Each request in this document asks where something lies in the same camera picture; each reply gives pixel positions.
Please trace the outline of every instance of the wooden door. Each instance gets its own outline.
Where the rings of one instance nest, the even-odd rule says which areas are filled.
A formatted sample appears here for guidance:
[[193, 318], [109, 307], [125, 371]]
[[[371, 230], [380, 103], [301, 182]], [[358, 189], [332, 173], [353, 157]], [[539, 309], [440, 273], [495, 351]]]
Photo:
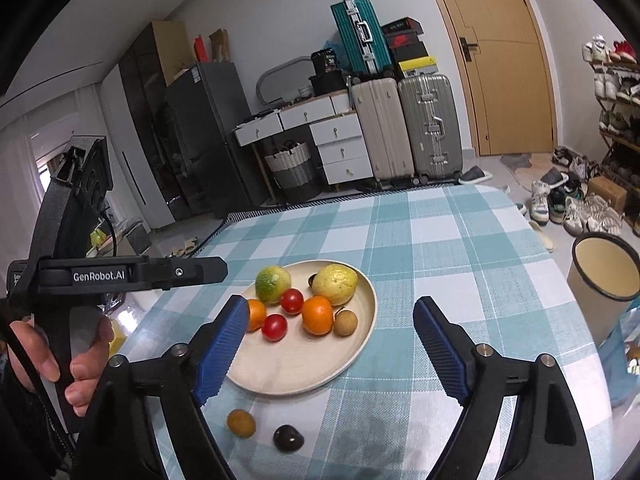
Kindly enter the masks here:
[[460, 49], [479, 154], [551, 152], [554, 115], [548, 69], [526, 1], [439, 2]]

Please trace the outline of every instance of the screw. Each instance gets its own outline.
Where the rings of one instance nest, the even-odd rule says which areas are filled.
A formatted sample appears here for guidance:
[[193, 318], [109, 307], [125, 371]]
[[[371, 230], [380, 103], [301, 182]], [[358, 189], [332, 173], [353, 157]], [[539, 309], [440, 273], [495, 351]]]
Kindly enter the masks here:
[[542, 354], [540, 361], [542, 361], [543, 365], [548, 366], [549, 368], [556, 364], [556, 360], [549, 354]]
[[182, 357], [187, 353], [189, 347], [185, 343], [176, 343], [171, 347], [171, 355], [174, 357]]
[[113, 368], [117, 368], [124, 362], [124, 356], [120, 354], [114, 355], [111, 359], [109, 359], [109, 366]]
[[476, 346], [476, 352], [478, 352], [482, 357], [491, 357], [494, 354], [494, 349], [486, 343], [480, 343]]

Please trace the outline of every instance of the drawer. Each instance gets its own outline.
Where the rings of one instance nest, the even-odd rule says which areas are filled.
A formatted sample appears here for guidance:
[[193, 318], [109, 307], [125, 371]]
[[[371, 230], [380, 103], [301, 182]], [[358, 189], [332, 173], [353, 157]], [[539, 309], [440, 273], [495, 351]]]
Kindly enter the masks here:
[[352, 113], [328, 121], [321, 121], [311, 125], [311, 134], [314, 136], [316, 146], [335, 142], [336, 140], [361, 137], [360, 121], [358, 114]]
[[271, 137], [282, 131], [282, 124], [280, 124], [280, 118], [278, 114], [273, 113], [256, 119], [250, 123], [245, 124], [241, 128], [236, 130], [236, 138], [240, 146], [251, 144], [256, 140], [264, 139], [265, 137]]
[[331, 96], [331, 102], [334, 104], [334, 112], [336, 114], [345, 114], [351, 111], [351, 102], [349, 101], [349, 93], [341, 92]]
[[361, 156], [344, 162], [334, 162], [324, 167], [324, 174], [329, 184], [340, 184], [350, 180], [359, 180], [373, 176], [368, 156]]
[[280, 112], [280, 121], [282, 122], [282, 127], [288, 130], [289, 128], [300, 126], [300, 124], [312, 123], [332, 115], [334, 115], [334, 105], [331, 102], [331, 98], [322, 97], [291, 108], [284, 108]]
[[353, 137], [353, 139], [336, 140], [335, 142], [322, 144], [318, 146], [318, 151], [320, 152], [320, 158], [322, 158], [323, 164], [369, 156], [367, 146], [362, 137]]

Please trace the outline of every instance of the orange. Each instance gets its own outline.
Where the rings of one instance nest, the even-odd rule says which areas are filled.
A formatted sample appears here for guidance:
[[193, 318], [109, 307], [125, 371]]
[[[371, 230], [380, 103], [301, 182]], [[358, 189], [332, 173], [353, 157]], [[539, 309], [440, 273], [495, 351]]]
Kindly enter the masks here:
[[247, 300], [249, 303], [249, 328], [247, 332], [258, 330], [267, 319], [267, 308], [259, 300]]
[[327, 298], [313, 296], [302, 304], [302, 326], [313, 335], [331, 332], [334, 326], [334, 310]]

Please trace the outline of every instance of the silver suitcase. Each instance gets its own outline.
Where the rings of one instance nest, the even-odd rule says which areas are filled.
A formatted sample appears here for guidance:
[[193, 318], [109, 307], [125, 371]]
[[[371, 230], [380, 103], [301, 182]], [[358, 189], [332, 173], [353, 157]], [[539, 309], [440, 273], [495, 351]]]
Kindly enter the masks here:
[[417, 173], [429, 178], [457, 177], [462, 145], [449, 78], [420, 74], [398, 83]]
[[375, 79], [351, 87], [371, 169], [378, 180], [414, 176], [411, 145], [395, 79]]

